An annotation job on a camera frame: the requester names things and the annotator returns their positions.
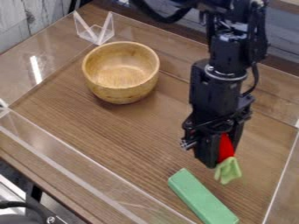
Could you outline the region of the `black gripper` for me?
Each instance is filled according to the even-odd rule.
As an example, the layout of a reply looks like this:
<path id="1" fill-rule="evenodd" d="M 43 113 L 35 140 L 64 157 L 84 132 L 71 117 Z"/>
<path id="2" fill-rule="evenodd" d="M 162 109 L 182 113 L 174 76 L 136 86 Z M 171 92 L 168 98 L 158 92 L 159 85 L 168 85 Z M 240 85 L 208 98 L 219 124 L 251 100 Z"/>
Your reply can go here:
<path id="1" fill-rule="evenodd" d="M 228 134 L 236 150 L 246 121 L 251 118 L 255 98 L 250 92 L 240 92 L 246 78 L 246 70 L 218 73 L 206 60 L 191 65 L 191 114 L 182 123 L 182 147 L 186 151 L 194 149 L 195 157 L 211 169 L 218 164 L 220 136 Z"/>

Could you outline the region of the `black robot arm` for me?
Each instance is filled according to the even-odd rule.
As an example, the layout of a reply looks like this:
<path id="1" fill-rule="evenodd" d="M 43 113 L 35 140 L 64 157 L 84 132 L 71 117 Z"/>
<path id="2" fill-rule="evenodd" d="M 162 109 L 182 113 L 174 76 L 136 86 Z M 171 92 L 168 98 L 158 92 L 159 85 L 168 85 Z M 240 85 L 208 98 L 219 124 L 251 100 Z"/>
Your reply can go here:
<path id="1" fill-rule="evenodd" d="M 267 0 L 200 0 L 204 7 L 210 58 L 191 66 L 191 114 L 182 124 L 182 147 L 206 167 L 223 159 L 224 140 L 239 145 L 252 115 L 252 91 L 242 84 L 259 81 L 258 63 L 267 57 Z"/>

